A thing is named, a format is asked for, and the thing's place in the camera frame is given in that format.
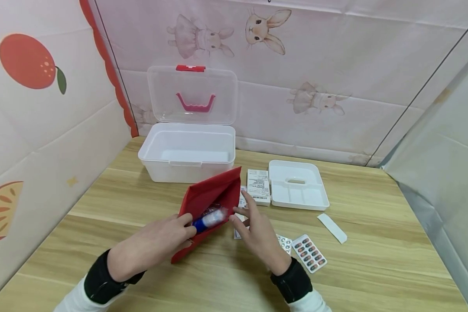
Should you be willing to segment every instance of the black wristband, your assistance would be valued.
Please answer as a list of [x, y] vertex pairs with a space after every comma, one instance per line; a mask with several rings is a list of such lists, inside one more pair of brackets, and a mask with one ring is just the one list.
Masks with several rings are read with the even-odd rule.
[[106, 304], [115, 296], [122, 293], [129, 284], [135, 285], [145, 273], [144, 271], [136, 274], [125, 282], [115, 282], [109, 274], [108, 253], [109, 250], [106, 250], [105, 253], [97, 258], [92, 267], [90, 267], [83, 285], [87, 297], [91, 301], [101, 305]]
[[280, 276], [272, 274], [272, 283], [277, 286], [287, 303], [302, 299], [312, 291], [312, 282], [303, 266], [293, 257], [289, 268]]

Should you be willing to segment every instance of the red trim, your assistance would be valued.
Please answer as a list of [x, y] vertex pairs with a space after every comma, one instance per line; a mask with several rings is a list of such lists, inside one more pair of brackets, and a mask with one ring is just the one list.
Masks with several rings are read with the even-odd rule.
[[205, 72], [206, 66], [177, 65], [178, 72]]
[[113, 68], [113, 63], [111, 61], [111, 58], [109, 57], [108, 50], [106, 49], [106, 46], [104, 46], [101, 33], [99, 32], [99, 29], [97, 29], [94, 14], [90, 9], [88, 0], [80, 0], [80, 6], [85, 18], [87, 19], [87, 22], [94, 30], [95, 46], [97, 47], [99, 54], [102, 56], [102, 59], [106, 63], [106, 73], [110, 82], [114, 86], [116, 99], [120, 103], [121, 108], [123, 108], [123, 117], [125, 118], [127, 125], [130, 127], [130, 133], [132, 134], [132, 138], [135, 138], [136, 136], [139, 136], [139, 131], [137, 130], [137, 126], [135, 125], [135, 121], [133, 120], [132, 111], [130, 111], [130, 107], [125, 99], [125, 96], [123, 95], [123, 91], [118, 81], [118, 77], [116, 76], [116, 71]]

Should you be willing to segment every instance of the red bag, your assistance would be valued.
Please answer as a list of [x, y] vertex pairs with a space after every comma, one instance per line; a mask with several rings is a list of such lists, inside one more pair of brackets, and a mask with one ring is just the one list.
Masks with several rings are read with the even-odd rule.
[[196, 220], [214, 203], [227, 208], [228, 213], [225, 220], [218, 226], [205, 230], [192, 237], [192, 245], [175, 253], [172, 257], [172, 263], [176, 263], [195, 249], [206, 236], [221, 227], [228, 221], [228, 217], [234, 214], [233, 208], [239, 204], [239, 194], [241, 191], [240, 174], [241, 167], [237, 167], [187, 188], [184, 200], [182, 200], [179, 216], [191, 213], [192, 219]]

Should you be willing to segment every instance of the person's right hand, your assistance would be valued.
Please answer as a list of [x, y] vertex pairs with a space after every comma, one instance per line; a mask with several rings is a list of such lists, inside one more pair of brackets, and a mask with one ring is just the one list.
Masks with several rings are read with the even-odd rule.
[[173, 214], [142, 227], [123, 242], [109, 250], [108, 270], [116, 282], [123, 282], [132, 276], [158, 265], [174, 253], [191, 246], [189, 238], [196, 235], [191, 226], [190, 213]]
[[248, 219], [242, 222], [232, 215], [229, 220], [234, 224], [248, 249], [274, 273], [279, 276], [286, 272], [291, 264], [291, 257], [281, 248], [276, 233], [267, 216], [260, 213], [257, 203], [245, 191], [241, 191], [248, 207], [245, 209], [234, 207], [234, 212]]

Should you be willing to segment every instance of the yellow star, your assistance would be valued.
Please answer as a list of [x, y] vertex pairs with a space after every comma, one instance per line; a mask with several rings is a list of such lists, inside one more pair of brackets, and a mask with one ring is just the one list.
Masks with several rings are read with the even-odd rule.
[[73, 176], [69, 180], [66, 181], [69, 185], [69, 187], [73, 187], [76, 183], [78, 183], [78, 180], [76, 180], [76, 176]]

